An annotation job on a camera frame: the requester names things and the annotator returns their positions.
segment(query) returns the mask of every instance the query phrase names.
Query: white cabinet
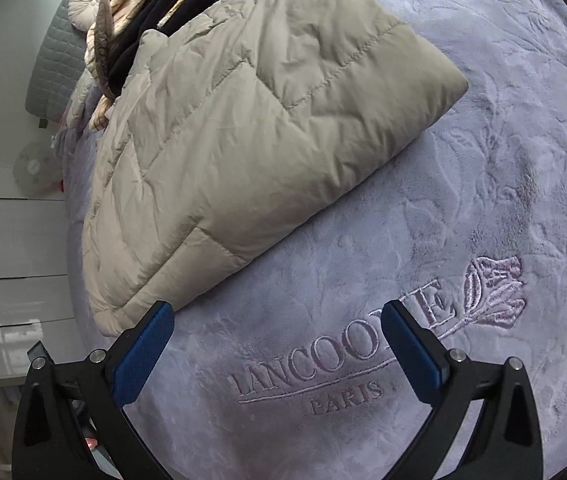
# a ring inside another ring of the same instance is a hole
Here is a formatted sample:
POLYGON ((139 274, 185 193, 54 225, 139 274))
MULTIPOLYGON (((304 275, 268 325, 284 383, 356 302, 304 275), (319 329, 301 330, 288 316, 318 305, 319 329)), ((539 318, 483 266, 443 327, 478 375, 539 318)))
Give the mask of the white cabinet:
POLYGON ((57 363, 86 358, 74 319, 3 326, 0 327, 0 379, 25 376, 30 367, 27 352, 39 340, 57 363))
POLYGON ((59 363, 86 356, 70 303, 65 203, 0 199, 0 380, 27 374, 39 340, 59 363))
POLYGON ((64 202, 0 200, 0 278, 67 273, 64 202))
POLYGON ((0 280, 0 326, 73 317, 67 276, 0 280))

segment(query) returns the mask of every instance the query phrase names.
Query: blue gripper pad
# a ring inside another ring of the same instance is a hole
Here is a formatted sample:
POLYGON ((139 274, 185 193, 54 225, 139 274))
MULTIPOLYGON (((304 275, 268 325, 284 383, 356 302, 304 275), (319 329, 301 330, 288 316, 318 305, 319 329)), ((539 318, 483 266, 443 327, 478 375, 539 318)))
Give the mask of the blue gripper pad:
POLYGON ((417 398, 436 404, 449 375, 445 347, 432 332, 420 327, 398 300, 383 307, 381 330, 417 398))
POLYGON ((114 371, 112 398, 123 408, 137 400, 174 331, 174 312, 164 303, 114 371))

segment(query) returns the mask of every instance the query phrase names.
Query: white pillow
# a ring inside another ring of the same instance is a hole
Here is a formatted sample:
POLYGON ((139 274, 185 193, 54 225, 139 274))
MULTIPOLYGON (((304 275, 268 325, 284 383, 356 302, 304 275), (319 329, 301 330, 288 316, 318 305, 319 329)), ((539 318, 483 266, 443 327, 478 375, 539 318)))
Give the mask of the white pillow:
POLYGON ((68 2, 70 22, 84 32, 87 32, 96 21, 97 10, 99 10, 99 0, 70 0, 68 2))

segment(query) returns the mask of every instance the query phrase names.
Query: beige puffer jacket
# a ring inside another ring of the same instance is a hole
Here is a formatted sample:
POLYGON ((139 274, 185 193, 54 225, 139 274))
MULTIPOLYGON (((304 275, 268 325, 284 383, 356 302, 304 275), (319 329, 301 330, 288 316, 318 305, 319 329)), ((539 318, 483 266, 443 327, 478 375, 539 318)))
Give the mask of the beige puffer jacket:
POLYGON ((84 228, 106 335, 242 269, 468 87, 375 0, 222 0, 144 40, 100 140, 84 228))

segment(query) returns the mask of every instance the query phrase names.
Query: bed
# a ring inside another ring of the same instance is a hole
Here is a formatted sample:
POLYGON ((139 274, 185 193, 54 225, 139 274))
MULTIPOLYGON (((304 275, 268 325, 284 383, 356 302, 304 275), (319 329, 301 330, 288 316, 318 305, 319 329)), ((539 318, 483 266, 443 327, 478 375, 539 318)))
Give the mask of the bed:
MULTIPOLYGON (((393 298, 449 348, 521 357, 546 478, 567 466, 567 6, 378 1, 470 90, 387 167, 176 314, 126 411, 154 455, 193 480, 382 478, 427 414, 378 339, 393 298)), ((79 127, 59 146, 88 349, 111 343, 92 318, 80 243, 97 142, 79 127)))

